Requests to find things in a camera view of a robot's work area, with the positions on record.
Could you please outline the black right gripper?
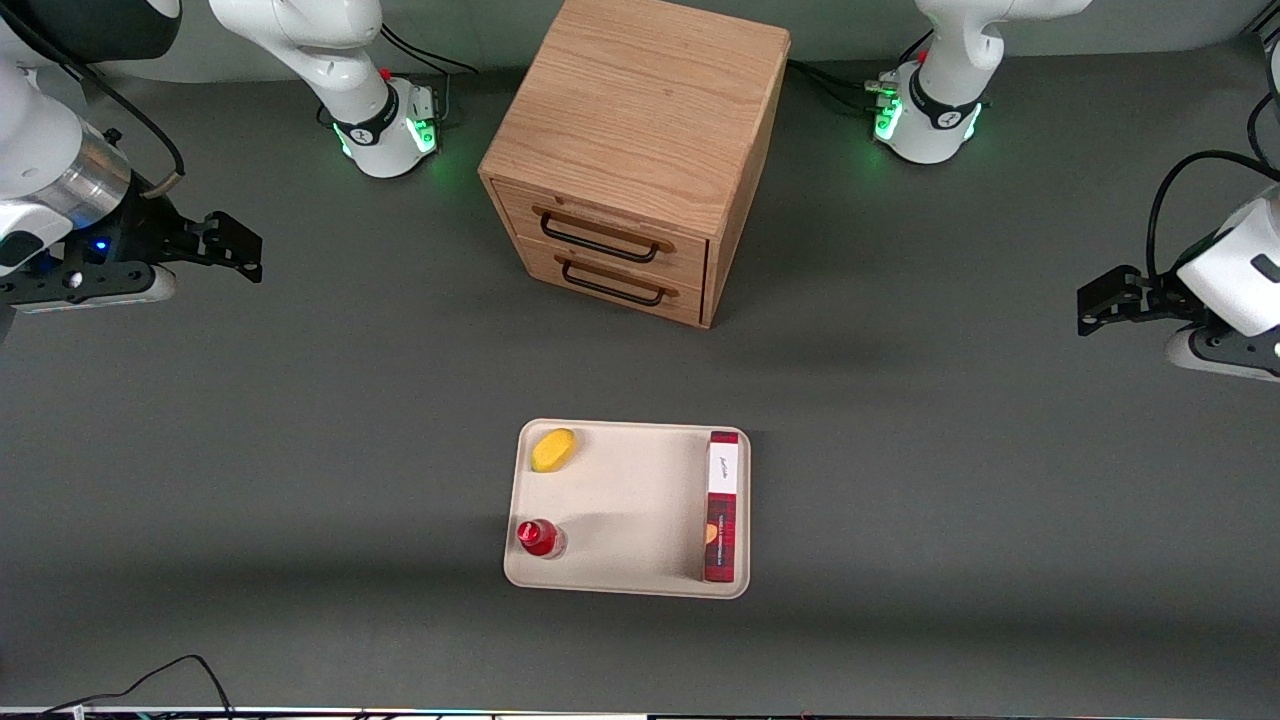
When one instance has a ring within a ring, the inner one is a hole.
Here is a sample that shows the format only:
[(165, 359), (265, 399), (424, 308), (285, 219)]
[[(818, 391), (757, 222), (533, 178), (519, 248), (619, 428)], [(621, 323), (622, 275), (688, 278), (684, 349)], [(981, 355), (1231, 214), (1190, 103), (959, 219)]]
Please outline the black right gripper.
[(128, 195), (104, 219), (83, 229), (88, 264), (140, 261), (224, 263), (247, 281), (262, 282), (262, 240), (253, 232), (221, 232), (223, 213), (184, 218), (166, 196)]

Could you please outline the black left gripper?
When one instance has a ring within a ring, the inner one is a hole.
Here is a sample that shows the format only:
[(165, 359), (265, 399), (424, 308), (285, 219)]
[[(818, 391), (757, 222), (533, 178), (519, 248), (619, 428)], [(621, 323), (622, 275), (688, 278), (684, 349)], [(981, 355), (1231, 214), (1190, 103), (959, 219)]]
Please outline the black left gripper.
[(1176, 272), (1146, 278), (1132, 265), (1103, 273), (1098, 284), (1076, 291), (1076, 334), (1087, 337), (1106, 325), (1129, 322), (1132, 304), (1140, 304), (1135, 322), (1179, 320), (1210, 323), (1210, 310)]

